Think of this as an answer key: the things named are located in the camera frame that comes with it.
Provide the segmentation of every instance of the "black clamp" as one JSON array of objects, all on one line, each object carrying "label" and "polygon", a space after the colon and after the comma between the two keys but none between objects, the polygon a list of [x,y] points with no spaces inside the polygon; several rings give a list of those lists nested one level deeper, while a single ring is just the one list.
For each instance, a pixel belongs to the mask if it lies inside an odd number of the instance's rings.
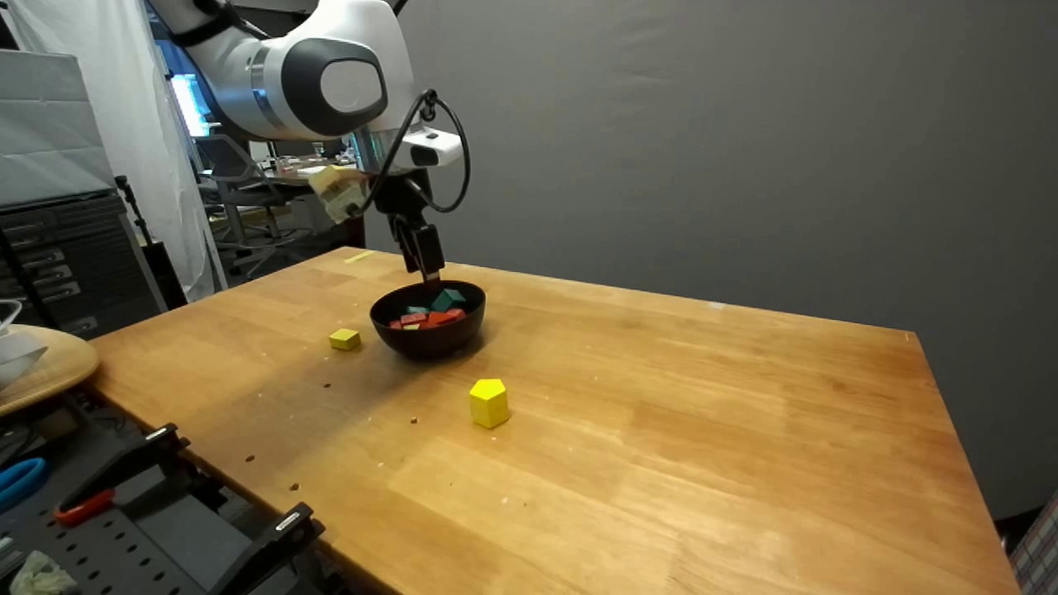
[{"label": "black clamp", "polygon": [[83,486],[77,486],[61,502],[56,523],[80,525],[98,515],[104,510],[114,505],[114,494],[118,484],[131,479],[148,467],[171,468],[184,446],[188,440],[183,440],[171,423],[153,431],[148,437],[142,437],[142,443],[131,443],[128,450],[115,454],[104,468],[95,468]]},{"label": "black clamp", "polygon": [[239,562],[222,575],[213,595],[242,595],[262,584],[267,575],[283,570],[302,550],[309,550],[325,531],[320,523],[311,518],[311,510],[298,502],[283,518],[253,542]]}]

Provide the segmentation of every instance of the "wire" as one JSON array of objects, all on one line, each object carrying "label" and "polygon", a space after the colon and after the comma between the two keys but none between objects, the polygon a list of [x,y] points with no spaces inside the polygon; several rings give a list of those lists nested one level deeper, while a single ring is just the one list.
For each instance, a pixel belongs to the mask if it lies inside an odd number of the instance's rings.
[{"label": "wire", "polygon": [[459,134],[459,150],[463,150],[463,186],[459,186],[459,196],[451,201],[451,204],[437,204],[433,199],[427,199],[427,204],[433,207],[433,212],[458,212],[459,204],[463,204],[463,199],[465,199],[465,190],[470,190],[470,174],[474,174],[474,170],[470,170],[470,142],[465,142],[465,128],[463,128],[463,122],[459,122],[459,117],[433,93],[433,104],[454,119],[454,127],[458,127],[458,134]]},{"label": "wire", "polygon": [[235,14],[232,4],[195,0],[195,7],[197,7],[202,14],[207,14],[207,18],[225,18],[235,30],[242,30],[242,32],[248,32],[248,35],[267,39],[267,32],[265,32],[257,24],[253,24],[253,19],[246,19],[242,14]]},{"label": "wire", "polygon": [[470,142],[465,142],[465,128],[463,128],[459,117],[437,97],[437,90],[427,90],[427,93],[417,99],[417,106],[402,117],[402,122],[401,122],[401,128],[397,128],[397,134],[395,134],[395,147],[391,147],[391,151],[386,151],[378,180],[386,180],[386,174],[391,174],[395,159],[397,159],[397,151],[401,151],[401,138],[409,132],[409,127],[413,127],[413,119],[417,119],[419,112],[429,112],[427,119],[433,119],[433,106],[439,106],[439,109],[454,119],[454,127],[458,127],[459,150],[463,150],[463,186],[459,186],[459,196],[458,196],[451,204],[437,204],[419,186],[413,186],[413,192],[417,192],[417,196],[424,199],[424,204],[429,204],[433,212],[458,212],[458,207],[463,204],[463,199],[465,199],[470,174],[474,174],[474,170],[470,170]]}]

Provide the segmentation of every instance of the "gray wall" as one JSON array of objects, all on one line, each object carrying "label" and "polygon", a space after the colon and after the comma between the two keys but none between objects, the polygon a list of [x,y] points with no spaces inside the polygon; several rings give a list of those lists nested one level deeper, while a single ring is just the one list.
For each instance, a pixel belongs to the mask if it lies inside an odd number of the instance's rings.
[{"label": "gray wall", "polygon": [[1056,0],[413,0],[402,24],[474,128],[451,257],[913,326],[992,514],[1058,486]]}]

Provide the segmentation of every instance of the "red object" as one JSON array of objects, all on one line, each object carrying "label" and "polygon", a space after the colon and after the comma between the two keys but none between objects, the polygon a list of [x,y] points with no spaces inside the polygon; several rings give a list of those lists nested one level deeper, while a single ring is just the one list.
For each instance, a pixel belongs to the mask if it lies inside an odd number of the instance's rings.
[{"label": "red object", "polygon": [[115,494],[115,489],[104,489],[104,494],[88,495],[87,502],[80,502],[80,505],[73,505],[73,510],[61,510],[54,518],[56,518],[61,525],[73,529],[73,525],[98,515],[104,510],[109,510],[109,505],[114,505],[114,494]]},{"label": "red object", "polygon": [[397,321],[391,321],[391,331],[433,331],[433,326],[445,326],[454,321],[463,321],[465,310],[463,309],[451,309],[451,310],[409,310]]}]

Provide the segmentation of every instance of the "black bowl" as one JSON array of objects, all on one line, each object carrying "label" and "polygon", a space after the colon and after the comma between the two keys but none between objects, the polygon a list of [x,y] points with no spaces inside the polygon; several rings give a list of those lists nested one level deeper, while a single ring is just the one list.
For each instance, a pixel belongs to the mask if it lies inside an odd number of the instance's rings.
[{"label": "black bowl", "polygon": [[[463,321],[451,321],[443,326],[424,326],[424,331],[395,331],[391,323],[401,321],[406,315],[406,309],[424,309],[433,304],[439,291],[459,291],[463,294],[463,309],[465,316]],[[485,291],[480,291],[477,284],[463,284],[463,280],[439,280],[439,284],[409,284],[401,288],[380,302],[375,302],[369,309],[369,321],[375,331],[402,357],[413,360],[437,360],[445,357],[454,349],[459,349],[463,344],[470,344],[485,316]]]}]

